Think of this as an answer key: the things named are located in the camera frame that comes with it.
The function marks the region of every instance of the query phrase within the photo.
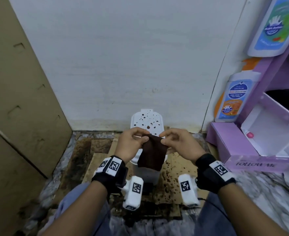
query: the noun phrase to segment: white backdrop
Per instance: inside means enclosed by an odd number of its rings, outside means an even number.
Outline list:
[[[152,108],[195,132],[245,1],[10,0],[73,130]]]

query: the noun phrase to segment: marble floor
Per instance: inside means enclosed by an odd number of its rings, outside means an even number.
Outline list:
[[[68,147],[58,163],[53,176],[49,179],[40,194],[42,207],[50,207],[59,187],[62,172],[67,167],[76,140],[84,137],[113,138],[113,132],[84,133],[74,132]],[[195,137],[204,142],[203,134],[195,134]],[[282,174],[266,172],[235,172],[237,184],[269,217],[277,222],[283,229],[289,232],[289,169]],[[114,235],[194,235],[194,226],[200,213],[200,209],[182,210],[182,220],[156,219],[140,220],[133,227],[127,227],[124,220],[119,217],[111,218],[111,230]]]

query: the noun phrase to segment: orange label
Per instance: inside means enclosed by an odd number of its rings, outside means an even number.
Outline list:
[[[228,100],[223,103],[221,112],[225,115],[234,116],[237,114],[239,108],[242,105],[242,100]]]

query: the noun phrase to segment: black wrist strap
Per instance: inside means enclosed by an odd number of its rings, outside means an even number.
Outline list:
[[[197,161],[198,167],[197,186],[215,194],[230,183],[236,183],[231,171],[209,153],[202,155]]]
[[[105,158],[101,165],[95,171],[92,181],[100,182],[107,189],[108,194],[119,193],[120,188],[126,184],[126,177],[128,168],[125,166],[124,161],[118,156],[111,156]]]

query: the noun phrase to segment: brown cloth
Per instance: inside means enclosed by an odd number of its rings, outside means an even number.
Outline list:
[[[139,156],[138,167],[146,167],[160,171],[165,160],[168,146],[161,143],[162,138],[144,134],[149,140],[142,144],[142,153]]]

